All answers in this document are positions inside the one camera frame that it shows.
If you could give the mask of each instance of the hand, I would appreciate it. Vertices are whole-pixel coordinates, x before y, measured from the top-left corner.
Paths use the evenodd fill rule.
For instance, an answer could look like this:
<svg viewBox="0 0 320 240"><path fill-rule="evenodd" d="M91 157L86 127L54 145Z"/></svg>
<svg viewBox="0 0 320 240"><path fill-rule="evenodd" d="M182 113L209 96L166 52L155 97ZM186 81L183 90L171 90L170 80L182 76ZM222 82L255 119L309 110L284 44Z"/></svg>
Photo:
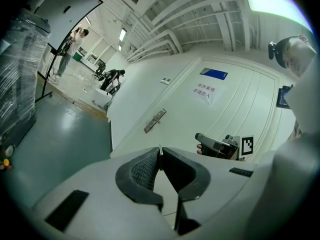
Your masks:
<svg viewBox="0 0 320 240"><path fill-rule="evenodd" d="M198 148L198 150L196 151L197 154L202 155L202 146L200 144L196 145L196 147Z"/></svg>

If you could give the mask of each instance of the door handle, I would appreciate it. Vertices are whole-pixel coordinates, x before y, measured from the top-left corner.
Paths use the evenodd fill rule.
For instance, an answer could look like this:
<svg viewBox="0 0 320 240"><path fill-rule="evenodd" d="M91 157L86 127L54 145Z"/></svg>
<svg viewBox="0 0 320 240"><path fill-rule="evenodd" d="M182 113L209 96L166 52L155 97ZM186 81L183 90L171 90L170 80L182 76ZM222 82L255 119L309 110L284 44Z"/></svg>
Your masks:
<svg viewBox="0 0 320 240"><path fill-rule="evenodd" d="M152 127L155 126L156 123L160 124L160 119L164 116L166 112L167 111L163 108L156 115L154 115L151 122L149 122L148 125L144 128L144 132L147 134L152 129Z"/></svg>

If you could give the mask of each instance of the ceiling light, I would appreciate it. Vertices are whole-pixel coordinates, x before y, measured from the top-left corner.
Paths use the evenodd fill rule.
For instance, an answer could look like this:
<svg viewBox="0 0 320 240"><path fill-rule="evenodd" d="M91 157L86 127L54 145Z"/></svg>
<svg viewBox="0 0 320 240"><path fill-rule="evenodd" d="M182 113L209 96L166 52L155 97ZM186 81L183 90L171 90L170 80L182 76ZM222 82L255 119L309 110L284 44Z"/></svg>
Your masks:
<svg viewBox="0 0 320 240"><path fill-rule="evenodd" d="M292 0L248 0L252 11L275 14L293 20L309 29L311 27Z"/></svg>
<svg viewBox="0 0 320 240"><path fill-rule="evenodd" d="M91 23L90 23L89 19L87 18L87 16L85 16L85 19L89 23L89 25L91 26Z"/></svg>
<svg viewBox="0 0 320 240"><path fill-rule="evenodd" d="M127 31L124 28L121 29L121 33L120 33L120 36L119 36L120 41L124 40L126 33L127 33Z"/></svg>

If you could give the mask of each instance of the plastic-wrapped object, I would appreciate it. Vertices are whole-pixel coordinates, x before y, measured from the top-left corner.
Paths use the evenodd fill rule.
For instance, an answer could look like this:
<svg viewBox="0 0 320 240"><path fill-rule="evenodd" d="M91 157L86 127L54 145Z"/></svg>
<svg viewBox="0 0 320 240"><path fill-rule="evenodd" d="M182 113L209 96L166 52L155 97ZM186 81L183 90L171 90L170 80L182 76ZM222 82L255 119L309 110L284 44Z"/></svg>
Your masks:
<svg viewBox="0 0 320 240"><path fill-rule="evenodd" d="M37 70L49 35L48 23L22 9L0 41L0 136L34 116Z"/></svg>

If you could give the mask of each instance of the gray pants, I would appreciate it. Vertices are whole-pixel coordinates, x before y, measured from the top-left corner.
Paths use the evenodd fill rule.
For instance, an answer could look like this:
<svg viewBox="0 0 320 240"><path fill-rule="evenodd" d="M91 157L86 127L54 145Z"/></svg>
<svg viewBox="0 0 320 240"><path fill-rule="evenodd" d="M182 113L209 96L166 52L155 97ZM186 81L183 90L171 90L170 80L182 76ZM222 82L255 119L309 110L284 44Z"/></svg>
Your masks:
<svg viewBox="0 0 320 240"><path fill-rule="evenodd" d="M59 70L57 72L57 74L62 77L62 74L65 72L66 67L68 65L68 62L71 59L71 55L69 55L68 53L65 53L65 55L62 56L61 61L60 61L60 65L59 65Z"/></svg>

